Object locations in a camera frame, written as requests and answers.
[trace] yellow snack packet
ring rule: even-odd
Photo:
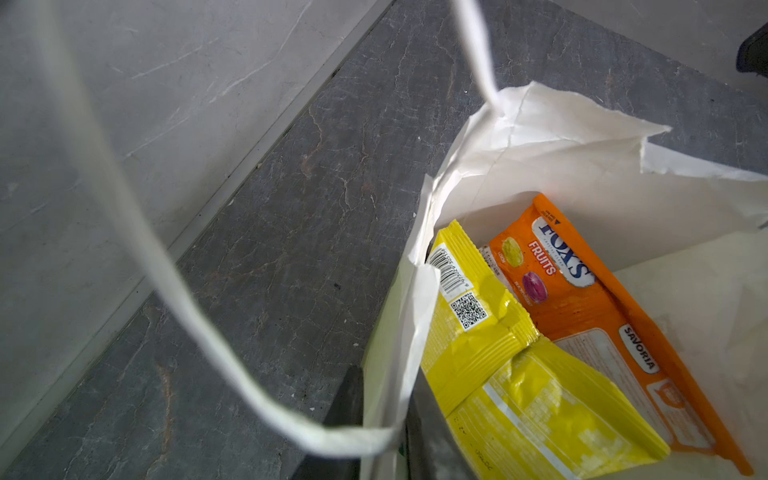
[[[592,478],[669,455],[616,385],[536,330],[458,222],[427,261],[440,295],[422,369],[480,479]]]
[[[613,382],[544,336],[447,421],[482,480],[593,478],[670,453]]]
[[[427,262],[440,269],[440,294],[422,369],[448,415],[539,332],[457,221],[438,232]]]

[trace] white floor trim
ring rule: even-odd
[[[323,85],[331,78],[333,72],[346,60],[347,56],[365,38],[378,20],[384,15],[393,0],[378,0],[362,17],[360,22],[342,40],[339,47],[330,55],[328,60],[315,73],[304,89],[291,101],[274,124],[259,139],[256,145],[235,168],[232,174],[219,187],[198,215],[184,228],[181,234],[168,247],[171,256],[178,260],[192,243],[200,236],[205,227],[212,221],[227,201],[234,195],[237,188],[245,181],[248,174],[262,162],[283,132],[304,111],[304,108],[315,98]],[[96,335],[86,344],[75,360],[66,368],[64,373],[54,382],[51,388],[41,397],[29,414],[18,424],[13,433],[0,446],[0,475],[10,466],[24,447],[30,442],[35,433],[51,417],[56,407],[81,381],[85,373],[99,359],[120,331],[131,320],[136,311],[141,308],[152,294],[153,288],[149,282],[140,276],[130,290],[125,291],[124,300],[115,307],[114,312],[104,322]]]

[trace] white rope handle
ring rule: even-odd
[[[501,115],[502,103],[493,73],[491,42],[488,39],[488,28],[485,26],[482,10],[476,0],[451,0],[451,5],[458,37],[462,41],[464,55],[478,84],[480,95],[497,115]]]
[[[208,361],[262,421],[309,453],[356,458],[395,446],[401,425],[379,429],[325,427],[280,405],[253,380],[219,330],[200,310],[141,212],[91,109],[51,0],[30,0],[29,4],[42,73],[74,165],[157,293]]]

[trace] orange candy packet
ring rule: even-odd
[[[753,474],[664,334],[544,194],[480,251],[541,333],[613,381],[673,451]]]

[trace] paper bag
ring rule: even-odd
[[[768,362],[757,338],[768,339],[768,253],[760,248],[768,237],[757,227],[768,220],[768,177],[647,144],[669,128],[579,94],[531,83],[500,91],[498,103],[502,115],[488,104],[472,115],[435,178],[424,181],[366,350],[364,426],[405,416],[404,395],[432,315],[432,306],[413,306],[420,291],[437,291],[436,276],[421,274],[437,229],[457,219],[482,245],[544,193],[604,263],[620,270],[673,343],[679,339],[682,357],[726,427],[758,473],[765,472],[760,454],[768,434],[758,425],[768,418]],[[699,264],[702,255],[711,257]],[[364,459],[361,478],[391,478],[397,461],[396,453]],[[691,465],[703,467],[692,472]],[[705,455],[673,455],[648,468],[738,475],[730,462]]]

